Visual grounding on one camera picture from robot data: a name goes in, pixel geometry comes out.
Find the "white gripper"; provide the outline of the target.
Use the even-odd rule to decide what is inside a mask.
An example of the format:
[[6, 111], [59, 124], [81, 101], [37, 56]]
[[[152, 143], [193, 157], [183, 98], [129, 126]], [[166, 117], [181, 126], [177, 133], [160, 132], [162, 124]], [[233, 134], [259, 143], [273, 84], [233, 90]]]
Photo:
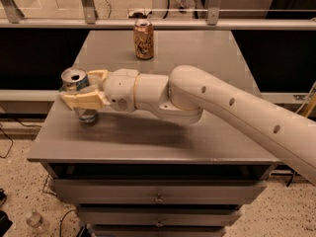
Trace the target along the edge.
[[88, 87], [79, 91], [61, 91], [60, 97], [71, 110], [100, 110], [111, 104], [115, 111], [134, 112], [134, 88], [138, 75], [139, 72], [132, 69], [110, 73], [106, 69], [91, 70], [88, 72]]

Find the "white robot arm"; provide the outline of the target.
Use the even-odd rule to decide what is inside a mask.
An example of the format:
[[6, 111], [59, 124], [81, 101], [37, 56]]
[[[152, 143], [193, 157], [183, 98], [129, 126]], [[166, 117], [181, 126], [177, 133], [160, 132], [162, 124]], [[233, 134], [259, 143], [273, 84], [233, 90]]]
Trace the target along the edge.
[[316, 124], [313, 120], [240, 90], [190, 65], [169, 75], [133, 69], [61, 74], [60, 97], [72, 110], [147, 111], [159, 119], [192, 124], [207, 111], [243, 132], [312, 184], [316, 184]]

